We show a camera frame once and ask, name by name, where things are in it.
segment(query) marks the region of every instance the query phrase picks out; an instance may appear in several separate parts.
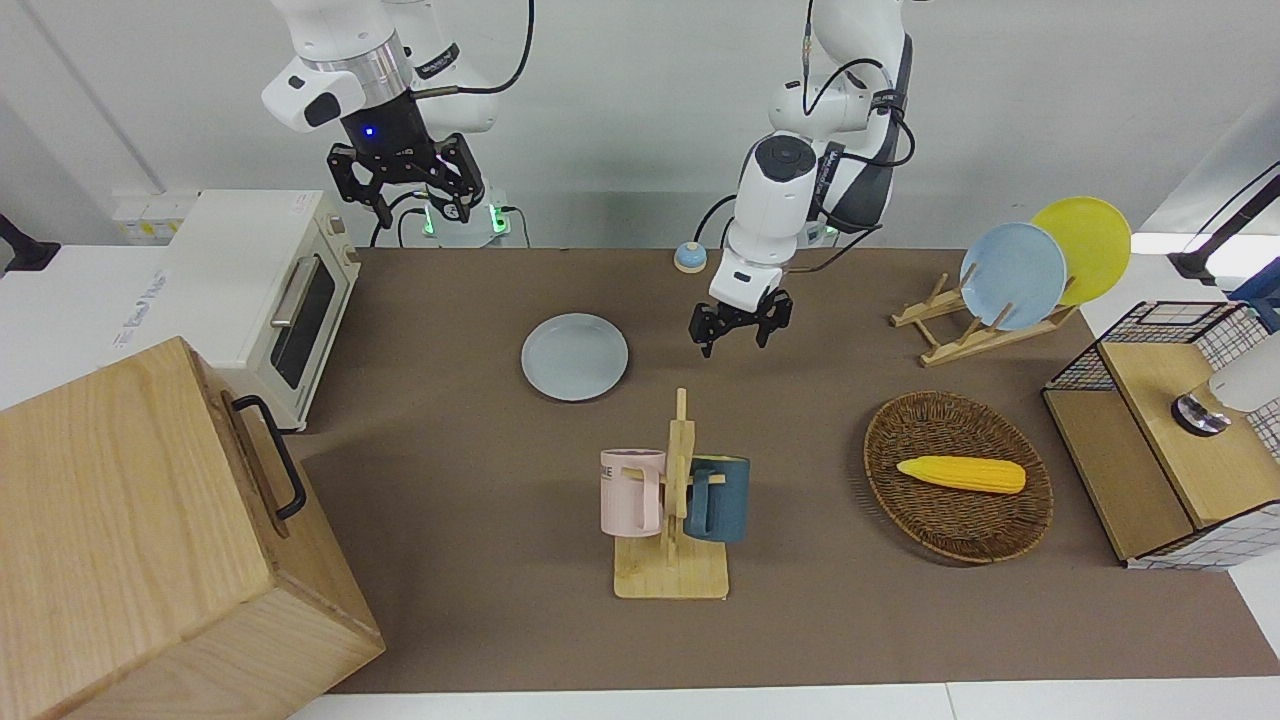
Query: plate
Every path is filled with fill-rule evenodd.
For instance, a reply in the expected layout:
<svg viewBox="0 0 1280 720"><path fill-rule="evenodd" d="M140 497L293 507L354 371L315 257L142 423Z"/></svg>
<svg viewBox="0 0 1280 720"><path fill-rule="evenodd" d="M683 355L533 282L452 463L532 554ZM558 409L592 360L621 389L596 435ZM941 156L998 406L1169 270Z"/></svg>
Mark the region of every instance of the plate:
<svg viewBox="0 0 1280 720"><path fill-rule="evenodd" d="M1124 214L1105 200L1059 200L1037 213L1032 224L1053 237L1066 258L1066 277L1075 278L1062 293L1062 305L1101 297L1129 266L1133 232Z"/></svg>
<svg viewBox="0 0 1280 720"><path fill-rule="evenodd" d="M987 325L1012 302L1000 329L1029 328L1047 318L1062 297L1066 260L1052 236L1033 224L1005 223L979 237L964 255L961 278L974 263L978 268L960 295L965 307Z"/></svg>
<svg viewBox="0 0 1280 720"><path fill-rule="evenodd" d="M520 351L529 384L556 400L599 397L627 369L627 341L613 323L584 313L557 315L534 328Z"/></svg>

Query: corn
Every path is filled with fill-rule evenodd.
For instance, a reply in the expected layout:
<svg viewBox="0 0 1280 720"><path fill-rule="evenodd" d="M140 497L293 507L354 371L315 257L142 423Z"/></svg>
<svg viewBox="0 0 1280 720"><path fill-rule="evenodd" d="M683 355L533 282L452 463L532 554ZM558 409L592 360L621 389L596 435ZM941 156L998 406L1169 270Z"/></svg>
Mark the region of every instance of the corn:
<svg viewBox="0 0 1280 720"><path fill-rule="evenodd" d="M897 464L901 473L936 486L1012 495L1027 487L1027 470L1009 460L925 455Z"/></svg>

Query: wicker basket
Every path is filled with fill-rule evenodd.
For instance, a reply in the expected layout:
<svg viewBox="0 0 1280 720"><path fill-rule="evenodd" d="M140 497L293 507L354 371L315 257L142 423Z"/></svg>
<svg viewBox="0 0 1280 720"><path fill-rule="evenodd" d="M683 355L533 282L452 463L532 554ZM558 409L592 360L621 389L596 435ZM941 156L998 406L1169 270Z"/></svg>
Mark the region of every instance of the wicker basket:
<svg viewBox="0 0 1280 720"><path fill-rule="evenodd" d="M1011 460L1027 470L1015 495L960 491L897 470L922 455ZM867 479L881 507L924 547L966 562L997 562L1025 553L1053 515L1048 471L1036 448L991 407L947 392L904 395L876 413L863 446Z"/></svg>

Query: mug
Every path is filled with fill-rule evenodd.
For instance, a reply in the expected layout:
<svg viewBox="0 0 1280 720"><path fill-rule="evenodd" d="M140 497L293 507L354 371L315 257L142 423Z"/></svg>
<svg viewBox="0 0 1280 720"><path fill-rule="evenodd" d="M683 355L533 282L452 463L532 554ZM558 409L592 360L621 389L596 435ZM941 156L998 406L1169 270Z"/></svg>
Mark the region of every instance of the mug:
<svg viewBox="0 0 1280 720"><path fill-rule="evenodd" d="M600 529L620 538L643 538L662 532L662 474L667 454L660 450L600 452Z"/></svg>
<svg viewBox="0 0 1280 720"><path fill-rule="evenodd" d="M746 457L695 455L694 482L689 486L685 534L712 542L737 542L746 537L746 488L751 462ZM712 482L723 475L724 482Z"/></svg>

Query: yellow plate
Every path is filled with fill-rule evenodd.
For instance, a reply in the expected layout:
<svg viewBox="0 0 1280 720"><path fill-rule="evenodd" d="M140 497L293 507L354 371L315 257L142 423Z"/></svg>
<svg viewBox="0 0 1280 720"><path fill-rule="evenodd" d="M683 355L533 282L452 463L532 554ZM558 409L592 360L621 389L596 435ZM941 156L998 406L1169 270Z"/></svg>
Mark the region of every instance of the yellow plate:
<svg viewBox="0 0 1280 720"><path fill-rule="evenodd" d="M1068 197L1032 218L1053 236L1066 258L1066 275L1075 278L1062 305L1079 305L1111 290L1129 266L1132 232L1120 210L1097 197Z"/></svg>

